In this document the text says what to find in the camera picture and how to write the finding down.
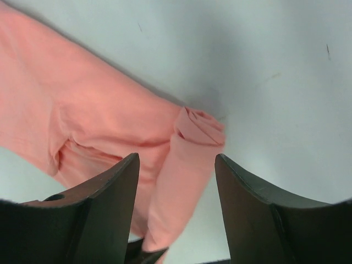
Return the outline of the salmon pink polo shirt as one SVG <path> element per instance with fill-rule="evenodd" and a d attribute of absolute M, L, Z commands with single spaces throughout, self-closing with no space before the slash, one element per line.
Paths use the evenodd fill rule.
<path fill-rule="evenodd" d="M 145 251 L 181 235 L 225 139 L 211 115 L 156 96 L 1 4 L 1 146 L 67 188 L 138 153 L 130 229 Z"/>

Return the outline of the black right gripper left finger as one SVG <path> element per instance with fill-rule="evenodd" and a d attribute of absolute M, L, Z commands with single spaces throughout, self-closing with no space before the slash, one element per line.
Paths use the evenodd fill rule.
<path fill-rule="evenodd" d="M 139 156 L 43 201 L 1 201 L 1 263 L 123 263 Z"/>

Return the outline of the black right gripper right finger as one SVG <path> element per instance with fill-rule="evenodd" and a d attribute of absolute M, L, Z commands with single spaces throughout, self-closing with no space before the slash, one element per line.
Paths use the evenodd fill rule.
<path fill-rule="evenodd" d="M 293 194 L 224 154 L 215 171 L 231 263 L 351 263 L 351 200 Z"/>

